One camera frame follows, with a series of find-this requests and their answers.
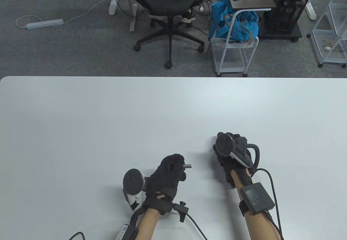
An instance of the blue bag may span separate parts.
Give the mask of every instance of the blue bag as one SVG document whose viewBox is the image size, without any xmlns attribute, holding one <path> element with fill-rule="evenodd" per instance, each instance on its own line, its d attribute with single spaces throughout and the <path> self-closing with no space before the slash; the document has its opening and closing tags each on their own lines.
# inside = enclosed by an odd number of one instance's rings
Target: blue bag
<svg viewBox="0 0 347 240">
<path fill-rule="evenodd" d="M 226 38 L 236 10 L 233 10 L 230 0 L 221 0 L 212 4 L 212 11 L 208 21 L 209 36 Z M 255 11 L 243 11 L 235 19 L 230 38 L 235 41 L 248 41 L 258 36 L 258 16 Z"/>
</svg>

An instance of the forearm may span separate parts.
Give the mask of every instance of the forearm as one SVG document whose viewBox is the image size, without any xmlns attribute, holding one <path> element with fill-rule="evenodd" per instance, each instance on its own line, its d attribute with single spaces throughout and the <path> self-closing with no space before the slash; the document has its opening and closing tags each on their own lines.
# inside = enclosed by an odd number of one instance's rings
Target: forearm
<svg viewBox="0 0 347 240">
<path fill-rule="evenodd" d="M 147 209 L 139 223 L 139 233 L 137 234 L 136 240 L 151 240 L 159 217 L 160 213 L 158 210 Z"/>
<path fill-rule="evenodd" d="M 235 182 L 240 200 L 243 200 L 240 195 L 240 188 L 244 185 L 242 185 L 240 178 L 234 170 L 230 174 Z M 250 211 L 247 211 L 245 213 L 245 219 L 251 240 L 281 240 L 276 228 L 263 213 L 252 215 Z"/>
</svg>

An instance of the chair wheel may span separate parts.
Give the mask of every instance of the chair wheel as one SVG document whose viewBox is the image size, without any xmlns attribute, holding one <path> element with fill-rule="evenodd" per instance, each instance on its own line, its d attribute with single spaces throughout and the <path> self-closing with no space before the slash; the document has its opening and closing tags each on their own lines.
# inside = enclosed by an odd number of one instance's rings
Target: chair wheel
<svg viewBox="0 0 347 240">
<path fill-rule="evenodd" d="M 171 63 L 171 61 L 167 61 L 167 62 L 165 62 L 165 64 L 164 64 L 164 68 L 166 68 L 166 69 L 170 69 L 170 68 L 172 68 L 172 63 Z"/>
<path fill-rule="evenodd" d="M 203 53 L 203 52 L 204 52 L 204 49 L 205 49 L 205 46 L 204 46 L 204 45 L 200 45 L 200 46 L 197 48 L 197 51 L 200 52 L 200 53 Z"/>
<path fill-rule="evenodd" d="M 140 44 L 135 44 L 135 46 L 133 47 L 133 50 L 135 50 L 136 52 L 139 52 L 141 49 L 141 45 Z"/>
</svg>

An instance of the white power cord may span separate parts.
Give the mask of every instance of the white power cord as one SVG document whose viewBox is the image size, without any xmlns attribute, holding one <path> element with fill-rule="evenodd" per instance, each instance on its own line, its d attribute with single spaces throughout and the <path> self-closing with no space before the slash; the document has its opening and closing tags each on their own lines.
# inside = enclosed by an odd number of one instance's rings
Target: white power cord
<svg viewBox="0 0 347 240">
<path fill-rule="evenodd" d="M 103 3 L 103 2 L 106 2 L 106 1 L 107 1 L 107 0 L 102 0 L 102 1 L 98 2 L 96 5 L 94 5 L 92 8 L 90 8 L 86 13 L 83 13 L 83 14 L 81 14 L 81 15 L 79 15 L 79 16 L 76 16 L 76 17 L 74 17 L 74 18 L 68 20 L 67 22 L 64 22 L 63 24 L 54 25 L 53 27 L 59 27 L 59 26 L 62 26 L 62 25 L 64 25 L 64 24 L 68 23 L 68 22 L 71 22 L 71 21 L 73 21 L 73 20 L 75 20 L 75 19 L 77 19 L 77 18 L 79 18 L 79 17 L 86 16 L 88 13 L 90 13 L 90 11 L 91 11 L 92 9 L 94 9 L 94 8 L 97 7 L 99 4 L 101 4 L 101 3 Z M 22 16 L 22 17 L 16 19 L 16 26 L 17 26 L 18 28 L 21 28 L 21 29 L 26 28 L 26 26 L 25 26 L 25 27 L 21 27 L 21 26 L 18 25 L 18 21 L 19 21 L 20 19 L 26 18 L 26 17 L 35 17 L 35 18 L 38 19 L 40 22 L 42 22 L 42 20 L 41 20 L 39 17 L 37 17 L 37 16 L 34 16 L 34 15 L 25 15 L 25 16 Z"/>
</svg>

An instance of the small screen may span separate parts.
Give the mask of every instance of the small screen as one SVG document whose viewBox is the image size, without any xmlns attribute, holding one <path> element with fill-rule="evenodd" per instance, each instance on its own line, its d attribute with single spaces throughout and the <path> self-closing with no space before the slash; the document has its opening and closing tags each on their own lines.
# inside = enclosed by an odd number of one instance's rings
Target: small screen
<svg viewBox="0 0 347 240">
<path fill-rule="evenodd" d="M 260 200 L 259 200 L 259 196 L 257 194 L 257 191 L 255 191 L 254 189 L 250 189 L 250 190 L 247 190 L 245 193 L 247 194 L 249 200 L 252 202 L 253 206 L 260 204 Z"/>
</svg>

